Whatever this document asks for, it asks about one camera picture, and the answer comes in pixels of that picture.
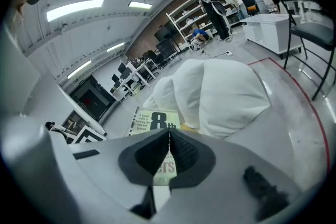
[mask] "white ceiling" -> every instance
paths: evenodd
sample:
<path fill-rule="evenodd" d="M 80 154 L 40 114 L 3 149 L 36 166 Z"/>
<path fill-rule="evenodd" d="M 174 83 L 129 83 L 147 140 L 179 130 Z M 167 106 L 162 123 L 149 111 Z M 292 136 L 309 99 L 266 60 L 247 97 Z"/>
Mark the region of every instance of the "white ceiling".
<path fill-rule="evenodd" d="M 104 0 L 101 8 L 47 22 L 47 11 L 79 1 L 85 0 L 40 0 L 36 5 L 27 5 L 18 31 L 24 54 L 41 73 L 49 71 L 61 85 L 69 85 L 66 76 L 86 61 L 92 60 L 92 66 L 97 66 L 123 54 L 139 30 L 168 0 Z M 153 7 L 130 8 L 130 1 L 146 2 Z M 106 53 L 107 48 L 122 41 L 128 46 Z"/>

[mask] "shelving unit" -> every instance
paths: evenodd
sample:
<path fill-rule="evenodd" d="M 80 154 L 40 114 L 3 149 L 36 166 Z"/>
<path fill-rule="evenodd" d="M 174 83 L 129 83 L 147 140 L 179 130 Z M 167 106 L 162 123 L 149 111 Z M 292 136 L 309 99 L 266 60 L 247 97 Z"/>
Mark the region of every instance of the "shelving unit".
<path fill-rule="evenodd" d="M 212 29 L 213 25 L 209 20 L 209 17 L 206 13 L 202 13 L 200 12 L 201 10 L 201 6 L 200 5 L 196 5 L 197 1 L 196 0 L 187 0 L 186 2 L 184 2 L 181 6 L 179 6 L 177 9 L 175 9 L 174 11 L 172 11 L 170 14 L 166 15 L 168 16 L 169 20 L 172 21 L 172 23 L 174 24 L 174 26 L 176 27 L 176 29 L 178 30 L 178 32 L 181 34 L 181 36 L 183 37 L 183 39 L 185 41 L 187 41 L 188 39 L 191 38 L 192 34 L 186 33 L 186 31 L 188 31 L 190 29 L 190 27 L 196 23 L 196 22 L 200 22 L 205 23 L 204 26 L 201 26 L 200 29 Z M 182 12 L 187 9 L 190 8 L 190 10 L 185 13 L 182 14 Z M 188 22 L 188 24 L 186 23 L 186 20 L 189 18 L 191 19 L 192 15 L 194 15 L 195 13 L 198 13 L 197 16 L 198 17 L 194 17 L 192 19 L 191 22 Z M 237 17 L 237 12 L 229 12 L 226 17 L 229 19 L 230 17 Z M 231 26 L 236 25 L 239 23 L 238 19 L 233 19 L 233 22 L 230 24 Z"/>

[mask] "concrete floor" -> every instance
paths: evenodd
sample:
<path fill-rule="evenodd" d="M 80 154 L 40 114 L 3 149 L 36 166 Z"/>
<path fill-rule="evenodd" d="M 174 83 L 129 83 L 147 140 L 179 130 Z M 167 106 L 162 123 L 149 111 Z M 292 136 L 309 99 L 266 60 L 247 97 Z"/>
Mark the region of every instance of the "concrete floor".
<path fill-rule="evenodd" d="M 312 102 L 310 99 L 316 91 L 316 83 L 320 80 L 311 70 L 305 67 L 302 71 L 303 64 L 294 57 L 290 57 L 285 71 L 282 69 L 285 60 L 280 60 L 272 52 L 247 41 L 241 26 L 235 27 L 234 32 L 236 34 L 231 42 L 219 42 L 215 38 L 206 45 L 205 52 L 214 57 L 229 50 L 233 53 L 232 56 L 221 55 L 216 59 L 230 59 L 249 64 L 260 74 L 273 107 L 286 123 L 294 152 L 293 160 L 288 161 L 285 158 L 288 151 L 285 145 L 274 143 L 274 147 L 283 149 L 283 161 L 286 162 L 284 165 L 289 171 L 286 173 L 303 190 L 308 189 L 325 178 L 336 158 L 336 88 L 330 86 L 334 72 L 330 71 L 322 88 L 323 93 L 328 93 L 328 96 L 325 98 L 319 94 L 318 98 Z M 307 41 L 305 44 L 307 48 L 328 58 L 328 52 Z M 173 74 L 187 59 L 209 59 L 209 56 L 200 54 L 201 51 L 192 54 L 189 51 L 183 53 L 182 61 L 172 67 L 167 66 L 159 70 L 158 79 L 150 82 L 150 88 L 144 88 L 137 95 L 127 97 L 103 126 L 108 133 L 108 138 L 113 139 L 125 135 L 136 107 L 142 106 L 160 78 Z M 303 52 L 297 55 L 304 57 Z M 313 55 L 308 55 L 308 57 L 308 63 L 323 73 L 325 64 Z"/>

